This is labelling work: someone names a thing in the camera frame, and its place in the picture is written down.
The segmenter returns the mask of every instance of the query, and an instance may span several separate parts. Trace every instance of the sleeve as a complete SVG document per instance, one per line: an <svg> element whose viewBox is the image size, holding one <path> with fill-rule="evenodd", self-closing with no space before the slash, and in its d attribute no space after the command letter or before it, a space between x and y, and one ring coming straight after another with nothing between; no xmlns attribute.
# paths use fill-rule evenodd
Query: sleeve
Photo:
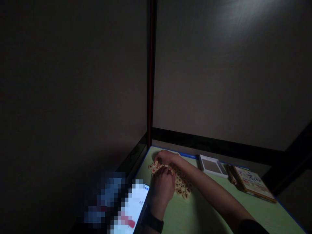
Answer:
<svg viewBox="0 0 312 234"><path fill-rule="evenodd" d="M259 223L246 219L238 227L238 234L269 234Z"/></svg>

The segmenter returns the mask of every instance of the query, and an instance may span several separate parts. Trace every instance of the phone screen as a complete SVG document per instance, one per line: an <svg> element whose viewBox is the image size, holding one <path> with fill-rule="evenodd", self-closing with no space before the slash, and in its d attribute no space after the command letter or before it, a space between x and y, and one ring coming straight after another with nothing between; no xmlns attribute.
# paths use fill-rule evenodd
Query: phone screen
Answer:
<svg viewBox="0 0 312 234"><path fill-rule="evenodd" d="M118 212L114 233L133 234L149 189L150 187L145 184L133 184L131 193L125 199L121 211Z"/></svg>

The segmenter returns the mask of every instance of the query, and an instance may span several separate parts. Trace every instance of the white wall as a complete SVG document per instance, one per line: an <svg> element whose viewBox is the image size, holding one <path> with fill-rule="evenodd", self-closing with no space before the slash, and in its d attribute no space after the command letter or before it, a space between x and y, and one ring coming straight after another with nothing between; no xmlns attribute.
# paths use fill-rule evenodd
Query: white wall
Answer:
<svg viewBox="0 0 312 234"><path fill-rule="evenodd" d="M286 150L312 119L308 0L159 1L153 127Z"/></svg>
<svg viewBox="0 0 312 234"><path fill-rule="evenodd" d="M1 230L67 233L85 183L146 132L147 2L2 10Z"/></svg>

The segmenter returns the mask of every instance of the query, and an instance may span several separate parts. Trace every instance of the black watch strap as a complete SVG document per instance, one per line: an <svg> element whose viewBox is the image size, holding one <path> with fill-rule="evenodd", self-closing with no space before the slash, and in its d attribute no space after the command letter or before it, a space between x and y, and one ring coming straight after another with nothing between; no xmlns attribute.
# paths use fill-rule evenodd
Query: black watch strap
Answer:
<svg viewBox="0 0 312 234"><path fill-rule="evenodd" d="M150 206L147 206L146 212L145 212L145 218L144 222L147 226L154 229L156 232L161 233L163 231L163 221L160 221L159 219L155 218L154 215L150 213Z"/></svg>

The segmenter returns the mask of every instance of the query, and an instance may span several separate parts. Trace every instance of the forearm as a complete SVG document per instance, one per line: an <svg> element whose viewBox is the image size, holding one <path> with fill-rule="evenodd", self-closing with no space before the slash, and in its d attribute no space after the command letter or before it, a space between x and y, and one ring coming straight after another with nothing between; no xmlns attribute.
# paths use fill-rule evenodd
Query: forearm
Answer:
<svg viewBox="0 0 312 234"><path fill-rule="evenodd" d="M175 157L173 163L191 180L203 197L219 212L233 232L245 219L253 219L248 211L221 185L211 179L198 168Z"/></svg>
<svg viewBox="0 0 312 234"><path fill-rule="evenodd" d="M165 215L165 211L168 204L163 203L157 197L153 197L150 205L150 213L160 221L163 221L163 217ZM151 227L145 225L143 228L143 234L158 234L157 231L152 229Z"/></svg>

